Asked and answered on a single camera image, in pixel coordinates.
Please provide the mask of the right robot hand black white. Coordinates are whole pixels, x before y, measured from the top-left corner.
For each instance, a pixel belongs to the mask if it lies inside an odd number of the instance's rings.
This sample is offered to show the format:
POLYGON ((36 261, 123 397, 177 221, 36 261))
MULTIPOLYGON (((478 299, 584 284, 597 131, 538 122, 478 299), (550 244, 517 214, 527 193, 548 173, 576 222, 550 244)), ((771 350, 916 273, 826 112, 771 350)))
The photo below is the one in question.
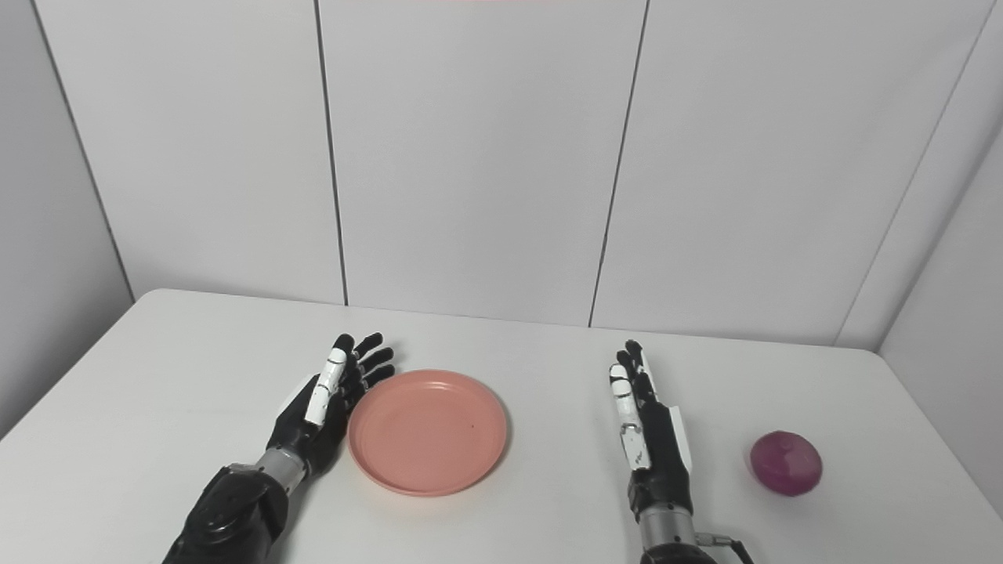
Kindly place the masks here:
POLYGON ((622 449, 631 472, 629 506, 637 520, 656 507, 694 514, 691 456, 678 407, 659 399, 640 342, 627 340, 609 370, 622 449))

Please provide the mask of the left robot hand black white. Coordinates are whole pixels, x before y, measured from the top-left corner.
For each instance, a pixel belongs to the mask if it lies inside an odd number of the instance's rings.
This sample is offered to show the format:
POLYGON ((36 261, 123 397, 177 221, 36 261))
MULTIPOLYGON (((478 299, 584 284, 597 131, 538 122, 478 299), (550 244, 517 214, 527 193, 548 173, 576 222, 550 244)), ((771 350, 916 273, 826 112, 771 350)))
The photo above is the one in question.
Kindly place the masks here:
POLYGON ((359 401, 394 375, 394 351, 383 342, 380 332, 360 343, 350 334, 339 335, 319 374, 309 378, 279 414, 266 448, 297 457, 305 479, 325 471, 359 401))

